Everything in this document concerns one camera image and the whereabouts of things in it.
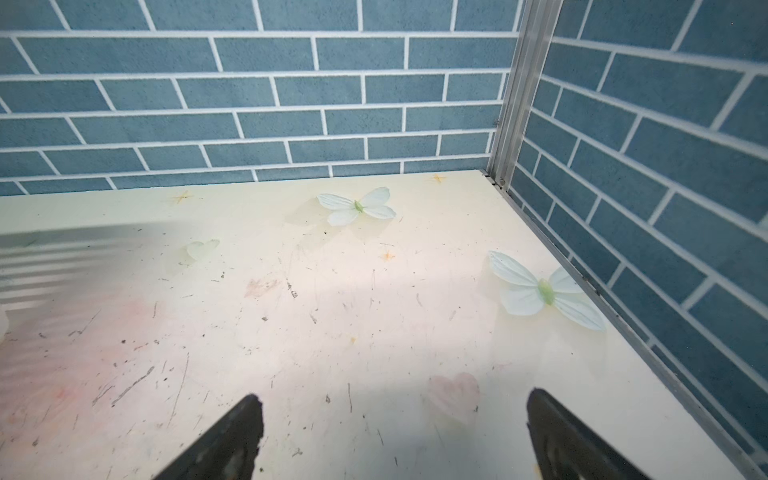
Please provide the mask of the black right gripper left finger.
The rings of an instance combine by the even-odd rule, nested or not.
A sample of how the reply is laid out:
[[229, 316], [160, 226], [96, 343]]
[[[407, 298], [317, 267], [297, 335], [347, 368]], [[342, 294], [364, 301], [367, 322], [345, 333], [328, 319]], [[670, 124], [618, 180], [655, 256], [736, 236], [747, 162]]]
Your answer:
[[248, 394], [155, 479], [251, 479], [263, 435], [263, 405]]

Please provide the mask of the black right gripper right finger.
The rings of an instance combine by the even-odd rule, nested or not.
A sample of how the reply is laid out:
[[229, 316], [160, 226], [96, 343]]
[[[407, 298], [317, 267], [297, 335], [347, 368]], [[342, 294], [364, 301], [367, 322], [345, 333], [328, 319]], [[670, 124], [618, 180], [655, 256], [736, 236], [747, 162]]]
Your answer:
[[526, 408], [544, 479], [649, 479], [546, 390], [533, 389]]

